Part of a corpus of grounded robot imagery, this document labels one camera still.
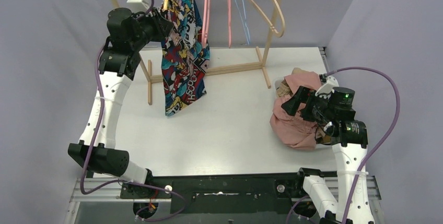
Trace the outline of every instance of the pink hanger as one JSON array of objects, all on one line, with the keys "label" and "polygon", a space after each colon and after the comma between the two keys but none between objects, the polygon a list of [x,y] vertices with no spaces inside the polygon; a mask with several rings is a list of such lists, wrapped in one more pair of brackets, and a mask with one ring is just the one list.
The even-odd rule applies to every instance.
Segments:
[{"label": "pink hanger", "polygon": [[228,0],[228,44],[231,48],[232,36],[231,36],[231,0]]},{"label": "pink hanger", "polygon": [[209,31],[209,7],[211,0],[205,0],[205,8],[203,11],[203,28],[202,28],[202,47],[206,47],[207,35]]}]

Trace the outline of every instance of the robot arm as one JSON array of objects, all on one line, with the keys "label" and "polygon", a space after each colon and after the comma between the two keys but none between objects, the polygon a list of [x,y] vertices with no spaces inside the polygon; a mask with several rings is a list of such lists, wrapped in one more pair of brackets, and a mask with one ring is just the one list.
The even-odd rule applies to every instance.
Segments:
[{"label": "robot arm", "polygon": [[332,76],[320,76],[320,78],[324,85],[318,91],[299,87],[294,96],[282,104],[282,108],[289,115],[295,115],[300,104],[305,103],[301,117],[306,121],[317,122],[331,137],[337,164],[339,201],[336,201],[326,186],[320,170],[301,168],[298,173],[298,189],[306,192],[312,199],[321,217],[320,224],[341,223],[352,181],[358,173],[360,176],[347,219],[353,224],[374,224],[374,217],[368,204],[365,167],[361,172],[357,172],[358,166],[367,154],[368,139],[366,125],[354,120],[355,111],[352,109],[352,102],[355,92],[339,87]]},{"label": "robot arm", "polygon": [[99,120],[101,100],[104,100],[104,113],[88,170],[146,184],[151,172],[132,162],[127,151],[115,149],[115,130],[124,97],[141,60],[140,50],[150,41],[167,37],[173,24],[157,11],[140,15],[127,8],[117,8],[109,12],[107,26],[110,36],[98,66],[103,98],[97,91],[85,130],[77,144],[69,145],[68,154],[83,167]]}]

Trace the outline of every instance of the colorful cloth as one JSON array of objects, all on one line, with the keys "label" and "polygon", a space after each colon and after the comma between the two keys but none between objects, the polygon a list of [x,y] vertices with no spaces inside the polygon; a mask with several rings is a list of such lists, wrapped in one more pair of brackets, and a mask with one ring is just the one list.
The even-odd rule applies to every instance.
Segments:
[{"label": "colorful cloth", "polygon": [[195,0],[169,0],[162,15],[174,23],[161,43],[161,71],[166,116],[172,116],[206,94],[203,77],[209,65],[209,45],[202,48],[202,19]]}]

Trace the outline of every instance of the round metal bolt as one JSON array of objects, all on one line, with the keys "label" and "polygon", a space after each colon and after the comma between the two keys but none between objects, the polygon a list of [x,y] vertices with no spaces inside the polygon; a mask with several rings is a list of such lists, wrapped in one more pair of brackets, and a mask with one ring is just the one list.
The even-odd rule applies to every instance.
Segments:
[{"label": "round metal bolt", "polygon": [[285,186],[283,186],[283,185],[278,185],[278,186],[277,186],[277,192],[279,192],[279,193],[283,193],[283,192],[285,192]]},{"label": "round metal bolt", "polygon": [[169,191],[172,191],[172,186],[170,186],[170,185],[166,185],[166,186],[165,186],[165,189],[166,189],[166,190],[169,190]]}]

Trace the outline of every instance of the white table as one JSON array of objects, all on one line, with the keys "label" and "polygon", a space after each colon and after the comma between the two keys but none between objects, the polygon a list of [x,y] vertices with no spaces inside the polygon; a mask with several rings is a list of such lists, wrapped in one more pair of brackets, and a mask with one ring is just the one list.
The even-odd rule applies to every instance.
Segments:
[{"label": "white table", "polygon": [[[161,50],[142,51],[161,74]],[[256,62],[254,48],[211,49],[211,67]],[[318,48],[271,49],[267,71],[274,81],[294,67],[325,73]],[[329,147],[314,151],[289,148],[269,124],[275,88],[267,89],[261,70],[206,76],[207,94],[172,117],[165,116],[163,84],[147,82],[141,68],[123,103],[116,149],[154,176],[297,172],[300,167],[336,170]]]}]

